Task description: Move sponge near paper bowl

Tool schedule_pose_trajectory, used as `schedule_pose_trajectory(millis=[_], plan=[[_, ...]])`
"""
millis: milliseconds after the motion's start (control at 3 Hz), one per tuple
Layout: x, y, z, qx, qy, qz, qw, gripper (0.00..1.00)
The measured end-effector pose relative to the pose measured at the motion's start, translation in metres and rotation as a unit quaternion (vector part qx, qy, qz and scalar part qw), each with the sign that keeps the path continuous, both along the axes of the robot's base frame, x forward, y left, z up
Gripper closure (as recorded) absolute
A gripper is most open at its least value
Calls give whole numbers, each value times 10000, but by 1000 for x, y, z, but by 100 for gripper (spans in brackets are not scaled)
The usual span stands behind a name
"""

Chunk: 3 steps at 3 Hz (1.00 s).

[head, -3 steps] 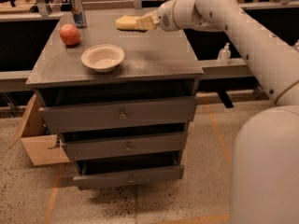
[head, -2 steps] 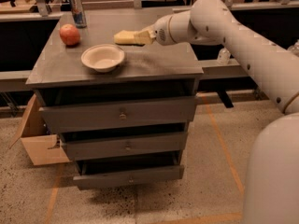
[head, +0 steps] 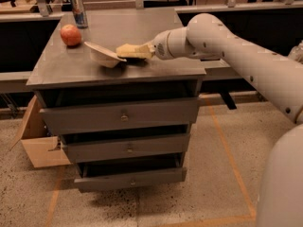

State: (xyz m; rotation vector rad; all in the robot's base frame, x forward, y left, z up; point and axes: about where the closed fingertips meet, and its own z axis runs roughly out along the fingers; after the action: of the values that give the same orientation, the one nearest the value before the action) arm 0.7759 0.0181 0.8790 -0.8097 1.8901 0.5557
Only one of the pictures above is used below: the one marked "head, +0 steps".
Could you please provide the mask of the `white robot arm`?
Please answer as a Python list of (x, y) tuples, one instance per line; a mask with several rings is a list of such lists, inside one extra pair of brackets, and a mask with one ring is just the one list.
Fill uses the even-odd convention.
[(222, 59), (295, 123), (274, 145), (264, 169), (256, 227), (303, 227), (303, 67), (233, 34), (201, 13), (146, 43), (161, 60)]

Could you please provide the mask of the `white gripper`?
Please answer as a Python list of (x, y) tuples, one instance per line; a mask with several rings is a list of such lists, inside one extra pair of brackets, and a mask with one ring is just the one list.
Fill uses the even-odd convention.
[(161, 32), (151, 43), (140, 45), (135, 52), (140, 59), (151, 59), (154, 54), (161, 60), (192, 58), (195, 55), (195, 49), (187, 39), (185, 27)]

